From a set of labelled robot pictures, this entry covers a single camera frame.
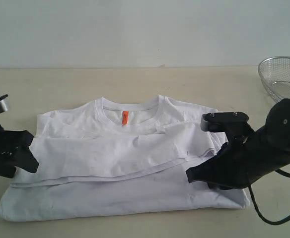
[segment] white wall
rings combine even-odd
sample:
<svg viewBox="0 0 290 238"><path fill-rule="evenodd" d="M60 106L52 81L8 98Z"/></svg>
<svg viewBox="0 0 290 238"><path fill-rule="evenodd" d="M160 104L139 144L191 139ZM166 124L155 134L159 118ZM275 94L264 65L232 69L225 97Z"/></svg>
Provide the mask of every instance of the white wall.
<svg viewBox="0 0 290 238"><path fill-rule="evenodd" d="M290 56L290 0L0 0L0 67L258 64Z"/></svg>

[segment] beige table surface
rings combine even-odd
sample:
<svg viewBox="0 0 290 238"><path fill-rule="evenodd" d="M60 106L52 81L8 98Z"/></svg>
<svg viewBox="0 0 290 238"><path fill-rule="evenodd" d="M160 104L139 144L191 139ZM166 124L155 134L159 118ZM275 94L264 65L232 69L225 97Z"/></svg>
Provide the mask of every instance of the beige table surface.
<svg viewBox="0 0 290 238"><path fill-rule="evenodd" d="M5 129L36 129L36 116L72 109L99 97L141 103L155 95L243 111L258 129L274 104L255 66L132 69L0 69L0 95L11 110L0 115ZM9 179L0 177L0 198ZM290 179L271 173L254 184L263 214L275 220L290 213ZM0 237L211 238L290 237L290 222L263 223L253 207L245 210L198 209L126 216L13 223L0 219Z"/></svg>

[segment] clothing tag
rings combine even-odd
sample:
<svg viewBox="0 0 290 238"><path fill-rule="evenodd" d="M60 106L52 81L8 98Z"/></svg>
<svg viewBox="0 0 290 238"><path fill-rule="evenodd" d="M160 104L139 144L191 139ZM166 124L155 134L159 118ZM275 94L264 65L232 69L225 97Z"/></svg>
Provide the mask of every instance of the clothing tag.
<svg viewBox="0 0 290 238"><path fill-rule="evenodd" d="M129 112L123 111L122 115L122 125L126 125L129 118Z"/></svg>

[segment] wire basket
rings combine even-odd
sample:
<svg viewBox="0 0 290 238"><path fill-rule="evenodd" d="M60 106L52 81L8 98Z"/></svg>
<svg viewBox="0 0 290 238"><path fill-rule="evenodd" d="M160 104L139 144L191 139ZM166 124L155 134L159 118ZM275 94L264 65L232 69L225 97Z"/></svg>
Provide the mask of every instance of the wire basket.
<svg viewBox="0 0 290 238"><path fill-rule="evenodd" d="M290 98L290 57L272 57L258 66L262 84L275 102Z"/></svg>

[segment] white t-shirt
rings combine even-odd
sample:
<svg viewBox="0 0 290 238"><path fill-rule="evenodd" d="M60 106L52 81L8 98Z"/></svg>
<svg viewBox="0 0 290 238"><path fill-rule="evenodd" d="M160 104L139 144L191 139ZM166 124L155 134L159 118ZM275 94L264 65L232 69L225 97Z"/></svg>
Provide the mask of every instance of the white t-shirt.
<svg viewBox="0 0 290 238"><path fill-rule="evenodd" d="M122 125L122 113L128 122ZM242 208L243 190L188 183L185 170L211 158L224 133L200 130L200 105L157 96L144 104L104 98L38 116L30 147L40 166L18 170L0 202L10 221L120 215L200 207Z"/></svg>

